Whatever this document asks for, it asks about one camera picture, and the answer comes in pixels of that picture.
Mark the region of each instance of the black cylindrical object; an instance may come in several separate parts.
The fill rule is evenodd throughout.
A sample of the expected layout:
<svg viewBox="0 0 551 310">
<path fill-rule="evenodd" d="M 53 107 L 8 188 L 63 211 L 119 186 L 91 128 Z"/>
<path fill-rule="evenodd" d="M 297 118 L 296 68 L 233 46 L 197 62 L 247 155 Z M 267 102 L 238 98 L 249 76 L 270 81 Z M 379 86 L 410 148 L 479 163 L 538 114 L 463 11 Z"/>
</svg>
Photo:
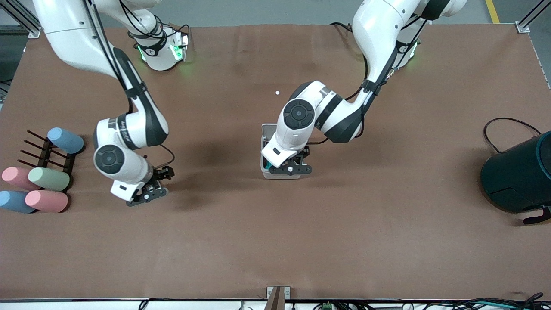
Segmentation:
<svg viewBox="0 0 551 310">
<path fill-rule="evenodd" d="M 551 205 L 551 131 L 490 157 L 480 173 L 496 205 L 519 213 Z"/>
</svg>

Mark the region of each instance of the table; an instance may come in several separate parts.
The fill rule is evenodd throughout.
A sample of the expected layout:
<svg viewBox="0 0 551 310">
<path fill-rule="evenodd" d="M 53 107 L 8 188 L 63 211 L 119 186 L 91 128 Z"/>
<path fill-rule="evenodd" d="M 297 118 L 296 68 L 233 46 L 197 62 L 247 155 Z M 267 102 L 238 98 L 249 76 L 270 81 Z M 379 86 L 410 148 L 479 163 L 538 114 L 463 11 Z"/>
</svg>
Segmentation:
<svg viewBox="0 0 551 310">
<path fill-rule="evenodd" d="M 293 181 L 262 178 L 261 124 L 275 122 L 306 81 L 355 91 L 364 65 L 351 34 L 193 29 L 194 63 L 167 72 L 148 69 L 124 29 L 107 34 L 170 124 L 170 194 L 127 207 L 109 194 L 89 147 L 67 212 L 0 210 L 0 298 L 256 298 L 269 285 L 289 285 L 295 298 L 551 293 L 551 226 L 515 226 L 478 181 L 492 154 L 488 120 L 551 127 L 551 93 L 513 25 L 427 26 L 415 58 L 369 110 L 363 137 L 313 146 L 314 171 Z M 91 146 L 97 121 L 126 107 L 114 79 L 65 65 L 44 37 L 30 40 L 0 113 L 0 168 L 22 158 L 26 130 L 65 127 Z M 501 148 L 530 137 L 509 122 L 489 134 Z M 169 159 L 160 147 L 140 153 Z"/>
</svg>

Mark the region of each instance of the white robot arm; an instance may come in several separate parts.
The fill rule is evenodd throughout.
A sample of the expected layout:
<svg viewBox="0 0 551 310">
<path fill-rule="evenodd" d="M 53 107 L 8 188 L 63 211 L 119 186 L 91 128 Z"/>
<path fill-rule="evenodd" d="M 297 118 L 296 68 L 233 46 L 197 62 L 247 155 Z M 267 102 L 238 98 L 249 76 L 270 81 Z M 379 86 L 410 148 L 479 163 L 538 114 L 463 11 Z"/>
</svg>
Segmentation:
<svg viewBox="0 0 551 310">
<path fill-rule="evenodd" d="M 126 93 L 128 113 L 101 120 L 94 131 L 94 164 L 103 175 L 115 180 L 111 192 L 129 205 L 149 202 L 149 197 L 144 199 L 144 189 L 156 191 L 156 197 L 166 195 L 158 181 L 173 176 L 172 170 L 154 169 L 133 150 L 161 145 L 169 134 L 168 124 L 130 59 L 107 40 L 95 3 L 34 0 L 34 5 L 44 33 L 61 60 L 81 70 L 116 78 Z"/>
<path fill-rule="evenodd" d="M 274 135 L 266 137 L 261 155 L 269 164 L 263 169 L 271 167 L 273 174 L 297 174 L 292 167 L 281 167 L 305 148 L 314 127 L 334 143 L 356 137 L 365 113 L 392 70 L 413 56 L 415 41 L 426 20 L 453 15 L 465 3 L 466 0 L 364 0 L 352 23 L 354 38 L 369 68 L 358 96 L 354 102 L 347 102 L 319 81 L 299 86 L 280 113 Z"/>
</svg>

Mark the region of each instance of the metal frame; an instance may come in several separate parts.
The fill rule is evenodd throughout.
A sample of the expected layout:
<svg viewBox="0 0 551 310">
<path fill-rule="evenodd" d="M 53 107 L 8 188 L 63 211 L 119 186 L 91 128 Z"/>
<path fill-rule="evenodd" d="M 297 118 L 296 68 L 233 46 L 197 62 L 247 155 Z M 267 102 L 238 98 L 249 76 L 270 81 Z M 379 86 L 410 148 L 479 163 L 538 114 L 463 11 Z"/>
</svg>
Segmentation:
<svg viewBox="0 0 551 310">
<path fill-rule="evenodd" d="M 529 33 L 530 28 L 528 26 L 550 5 L 551 0 L 540 0 L 520 22 L 515 22 L 518 33 Z"/>
<path fill-rule="evenodd" d="M 29 32 L 29 39 L 40 36 L 40 22 L 19 0 L 0 0 L 0 7 Z"/>
</svg>

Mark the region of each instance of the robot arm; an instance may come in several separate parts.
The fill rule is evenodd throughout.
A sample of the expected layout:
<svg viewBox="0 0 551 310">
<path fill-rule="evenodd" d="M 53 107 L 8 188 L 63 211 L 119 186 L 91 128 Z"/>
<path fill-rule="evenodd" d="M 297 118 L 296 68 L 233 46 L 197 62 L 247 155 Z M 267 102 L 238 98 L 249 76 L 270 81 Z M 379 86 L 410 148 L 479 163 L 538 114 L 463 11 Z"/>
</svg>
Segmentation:
<svg viewBox="0 0 551 310">
<path fill-rule="evenodd" d="M 126 54 L 107 40 L 92 0 L 34 0 L 44 33 L 65 63 L 116 78 L 130 111 L 101 120 L 94 131 L 94 164 L 115 180 L 111 192 L 132 201 L 155 174 L 147 160 L 133 152 L 157 146 L 168 136 L 168 124 Z"/>
<path fill-rule="evenodd" d="M 184 60 L 188 35 L 176 31 L 147 8 L 161 0 L 95 0 L 98 11 L 123 24 L 138 43 L 142 59 L 154 70 L 164 71 Z"/>
<path fill-rule="evenodd" d="M 354 38 L 368 64 L 367 79 L 362 82 L 357 98 L 349 103 L 319 81 L 302 84 L 280 113 L 275 134 L 263 147 L 262 156 L 279 168 L 304 149 L 314 127 L 334 143 L 349 142 L 356 137 L 365 113 L 391 71 L 403 62 L 406 54 L 413 54 L 412 42 L 417 39 L 421 24 L 426 19 L 454 14 L 465 2 L 364 0 L 352 23 Z M 401 40 L 408 39 L 406 48 L 400 49 Z"/>
</svg>

